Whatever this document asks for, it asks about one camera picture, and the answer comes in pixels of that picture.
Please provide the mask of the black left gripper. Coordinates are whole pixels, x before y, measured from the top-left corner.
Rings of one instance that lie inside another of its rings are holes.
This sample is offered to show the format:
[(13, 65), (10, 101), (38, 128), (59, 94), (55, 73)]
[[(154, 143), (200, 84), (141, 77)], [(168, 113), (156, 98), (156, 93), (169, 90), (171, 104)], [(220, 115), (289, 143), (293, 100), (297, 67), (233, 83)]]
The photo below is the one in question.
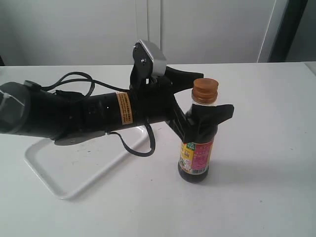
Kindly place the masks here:
[(193, 88), (194, 81), (200, 78), (204, 78), (204, 74), (167, 66), (164, 76), (145, 84), (145, 79), (140, 78), (133, 66), (128, 93), (133, 123), (129, 127), (164, 121), (184, 143), (189, 143), (191, 138), (192, 141), (211, 141), (218, 131), (218, 125), (233, 117), (234, 106), (193, 104), (190, 113), (194, 122), (192, 132), (192, 123), (186, 118), (174, 96), (175, 93)]

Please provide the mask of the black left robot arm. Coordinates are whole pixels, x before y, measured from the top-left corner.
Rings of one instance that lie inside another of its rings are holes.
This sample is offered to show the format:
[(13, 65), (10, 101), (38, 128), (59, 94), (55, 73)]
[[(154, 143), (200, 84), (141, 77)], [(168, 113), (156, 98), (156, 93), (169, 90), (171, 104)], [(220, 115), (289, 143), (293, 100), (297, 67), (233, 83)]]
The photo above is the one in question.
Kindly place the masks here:
[(72, 145), (117, 130), (161, 121), (182, 122), (175, 94), (190, 89), (201, 73), (167, 67), (156, 76), (147, 66), (134, 65), (129, 89), (92, 95), (98, 83), (83, 72), (71, 72), (51, 86), (32, 81), (0, 87), (2, 134), (49, 138)]

